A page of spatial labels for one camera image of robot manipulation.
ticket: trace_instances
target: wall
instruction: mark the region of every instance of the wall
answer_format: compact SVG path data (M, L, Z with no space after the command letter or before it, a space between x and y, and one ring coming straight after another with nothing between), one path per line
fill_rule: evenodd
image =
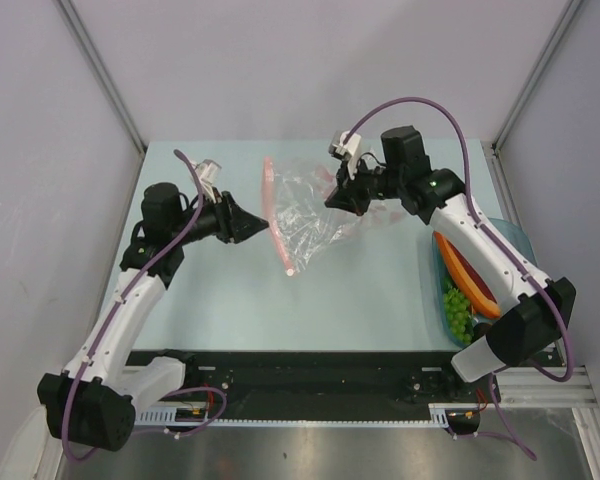
M0 1L0 459L84 339L140 161L49 0Z
M585 7L503 164L541 265L578 289L570 330L600 402L600 0Z
M397 96L492 140L566 0L75 0L145 139L331 137ZM451 128L424 107L365 128Z

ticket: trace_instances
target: bunch of grapes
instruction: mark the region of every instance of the bunch of grapes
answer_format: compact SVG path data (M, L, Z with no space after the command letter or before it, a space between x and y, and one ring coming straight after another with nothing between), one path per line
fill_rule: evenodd
M465 344L471 343L471 304L457 288L444 294L444 311L453 335Z

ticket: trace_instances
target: light blue tabletop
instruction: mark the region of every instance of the light blue tabletop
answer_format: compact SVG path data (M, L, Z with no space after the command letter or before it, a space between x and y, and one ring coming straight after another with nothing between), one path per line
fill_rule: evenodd
M371 142L381 152L379 142ZM301 158L338 162L329 140L285 142L153 142L149 146L116 257L108 292L120 271L144 189L172 182L195 195L186 167L173 155L211 158L219 190L262 216L262 164ZM425 141L434 167L462 177L455 139ZM474 196L490 217L501 211L480 142L469 141ZM239 245L206 238L185 247L185 260L150 314L134 349L185 350L457 350L445 336L435 299L431 234L416 217L366 231L326 249L304 272L287 277L267 232Z

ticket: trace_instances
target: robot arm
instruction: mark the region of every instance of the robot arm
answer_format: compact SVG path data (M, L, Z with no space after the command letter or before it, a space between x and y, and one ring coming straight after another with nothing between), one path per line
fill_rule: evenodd
M500 242L527 267L524 276L481 228L491 222L477 207L480 218L471 215L464 183L451 170L432 170L422 137L413 127L399 127L381 136L386 164L369 169L361 159L361 139L347 132L336 133L329 153L342 161L336 175L337 187L325 201L364 215L371 200L400 199L411 214L444 235L485 281L502 312L500 320L480 338L474 339L453 358L457 373L467 382L505 366L517 366L560 338L560 330L544 300L530 284L533 277L558 307L568 324L575 289L566 279L552 281L491 226Z
M47 425L54 437L62 436L63 414L76 379L79 382L72 401L68 439L111 451L126 443L136 414L178 390L185 381L196 382L192 377L197 370L195 359L175 351L165 352L127 378L122 377L122 370L145 320L169 288L184 259L184 245L210 235L224 243L240 243L268 227L266 221L242 210L229 192L219 193L213 188L218 169L208 161L196 168L205 192L197 221L122 298L130 282L183 231L193 216L192 205L182 207L181 194L175 185L159 183L145 190L143 218L134 228L131 243L124 252L122 272L112 298L62 373L47 373L38 385L38 398L47 408Z

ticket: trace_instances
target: floor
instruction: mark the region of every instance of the floor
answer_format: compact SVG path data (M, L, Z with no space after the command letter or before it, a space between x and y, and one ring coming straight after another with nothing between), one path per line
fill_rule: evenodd
M507 412L536 454L493 439L454 442L442 430L218 427L174 441L132 437L118 453L65 464L59 479L590 479L569 409ZM502 431L494 412L481 430Z

